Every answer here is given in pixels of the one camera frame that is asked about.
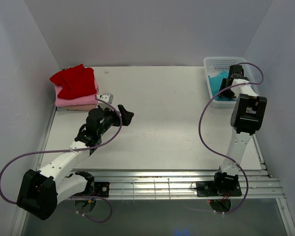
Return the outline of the teal t shirt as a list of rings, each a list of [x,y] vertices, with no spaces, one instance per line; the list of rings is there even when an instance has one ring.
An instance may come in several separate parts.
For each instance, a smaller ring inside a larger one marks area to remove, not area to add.
[[[224,78],[227,78],[228,74],[229,74],[228,71],[222,71],[221,73],[219,73],[218,75],[216,75],[214,77],[208,76],[209,84],[210,84],[210,88],[211,88],[211,92],[212,92],[213,96],[215,96],[219,92],[222,80]],[[236,101],[236,99],[228,99],[223,96],[222,97],[217,96],[215,98],[215,100],[216,101],[227,101],[227,102]]]

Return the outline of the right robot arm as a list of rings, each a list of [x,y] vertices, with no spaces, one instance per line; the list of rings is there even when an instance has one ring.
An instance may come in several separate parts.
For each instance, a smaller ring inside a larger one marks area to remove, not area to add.
[[[222,80],[218,96],[235,99],[236,104],[230,121],[232,136],[226,154],[228,158],[223,160],[215,173],[212,189],[217,195],[240,196],[238,166],[250,139],[262,126],[267,99],[253,91],[249,79],[244,76],[241,63],[230,66],[228,77]]]

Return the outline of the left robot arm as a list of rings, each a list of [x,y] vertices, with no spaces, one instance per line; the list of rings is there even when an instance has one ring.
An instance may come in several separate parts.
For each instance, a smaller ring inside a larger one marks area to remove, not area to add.
[[[17,206],[46,220],[55,211],[57,205],[67,198],[87,197],[94,193],[94,176],[88,172],[71,171],[83,160],[89,158],[101,145],[103,134],[112,126],[128,126],[134,116],[122,105],[118,112],[109,108],[95,108],[89,111],[70,151],[37,171],[28,170],[21,183]]]

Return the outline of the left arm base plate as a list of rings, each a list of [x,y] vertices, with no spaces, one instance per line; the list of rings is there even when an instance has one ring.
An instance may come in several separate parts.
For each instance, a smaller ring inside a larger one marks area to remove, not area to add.
[[[86,191],[86,196],[109,197],[110,183],[109,182],[93,182]]]

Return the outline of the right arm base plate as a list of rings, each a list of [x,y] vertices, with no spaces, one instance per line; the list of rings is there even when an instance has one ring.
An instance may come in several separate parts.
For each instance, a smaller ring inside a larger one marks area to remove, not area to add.
[[[190,185],[191,190],[195,190],[198,197],[240,197],[242,191],[239,185],[233,190],[230,188],[217,187],[213,181],[196,181]]]

